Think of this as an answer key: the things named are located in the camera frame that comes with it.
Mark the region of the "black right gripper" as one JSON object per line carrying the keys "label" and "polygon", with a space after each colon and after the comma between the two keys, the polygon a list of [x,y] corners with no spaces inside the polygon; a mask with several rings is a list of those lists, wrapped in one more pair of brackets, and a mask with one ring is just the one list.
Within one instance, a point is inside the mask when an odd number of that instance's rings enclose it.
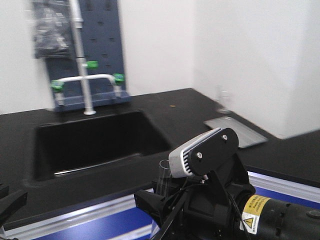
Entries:
{"label": "black right gripper", "polygon": [[202,176],[154,179],[152,189],[135,192],[135,206],[161,223],[161,240],[253,238],[243,210],[255,190],[238,151],[217,170]]}

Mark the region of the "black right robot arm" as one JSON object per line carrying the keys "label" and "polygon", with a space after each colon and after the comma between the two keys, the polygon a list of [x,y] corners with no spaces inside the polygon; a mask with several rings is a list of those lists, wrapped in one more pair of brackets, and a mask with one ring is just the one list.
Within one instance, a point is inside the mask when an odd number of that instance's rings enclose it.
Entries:
{"label": "black right robot arm", "polygon": [[238,155],[190,152],[194,177],[175,180],[168,196],[146,190],[136,206],[158,225],[155,240],[317,240],[317,209],[256,194]]}

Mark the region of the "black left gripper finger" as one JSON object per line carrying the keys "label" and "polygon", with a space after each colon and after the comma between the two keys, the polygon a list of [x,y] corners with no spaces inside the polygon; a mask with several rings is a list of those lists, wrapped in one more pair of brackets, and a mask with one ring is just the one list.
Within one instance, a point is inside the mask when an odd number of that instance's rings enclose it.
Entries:
{"label": "black left gripper finger", "polygon": [[9,193],[10,187],[0,184],[0,224],[4,223],[27,203],[27,192],[17,190]]}

